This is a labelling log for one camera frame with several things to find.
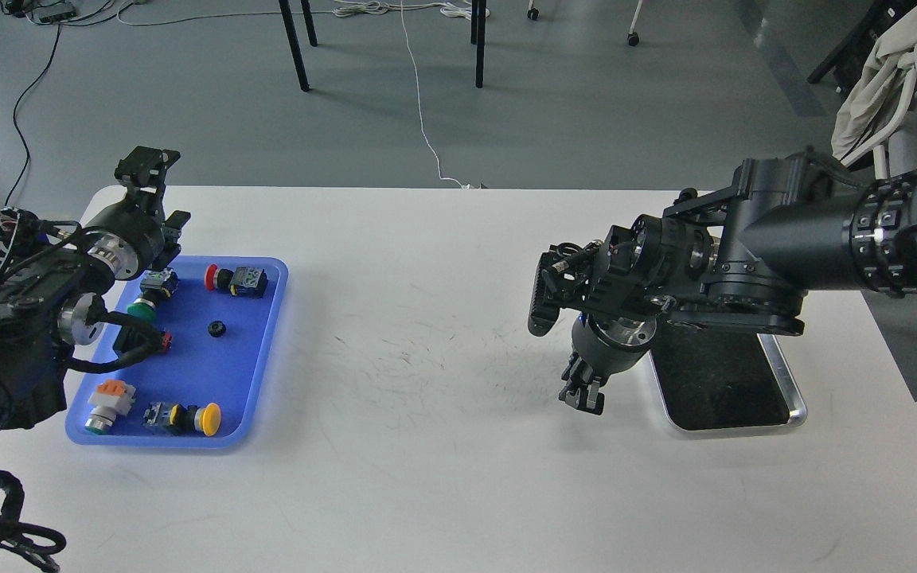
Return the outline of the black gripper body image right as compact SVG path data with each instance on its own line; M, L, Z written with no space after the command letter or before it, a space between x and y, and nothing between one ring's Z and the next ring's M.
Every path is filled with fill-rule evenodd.
M609 378L630 369L649 351L658 320L635 322L621 318L597 322L582 314L572 326L572 354L579 354L598 378Z

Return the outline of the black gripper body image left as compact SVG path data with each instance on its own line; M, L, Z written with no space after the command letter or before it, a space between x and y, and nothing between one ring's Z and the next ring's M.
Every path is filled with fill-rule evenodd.
M164 246L165 217L135 210L124 199L109 205L88 222L92 245L88 254L104 263L120 282L145 271L160 271L158 255Z

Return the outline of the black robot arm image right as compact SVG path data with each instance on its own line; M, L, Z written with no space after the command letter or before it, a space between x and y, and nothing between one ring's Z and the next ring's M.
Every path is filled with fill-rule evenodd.
M917 170L862 184L813 149L748 159L712 193L684 189L660 216L614 225L539 260L528 316L536 337L579 312L560 400L602 413L608 378L636 364L658 323L801 335L816 290L917 293Z

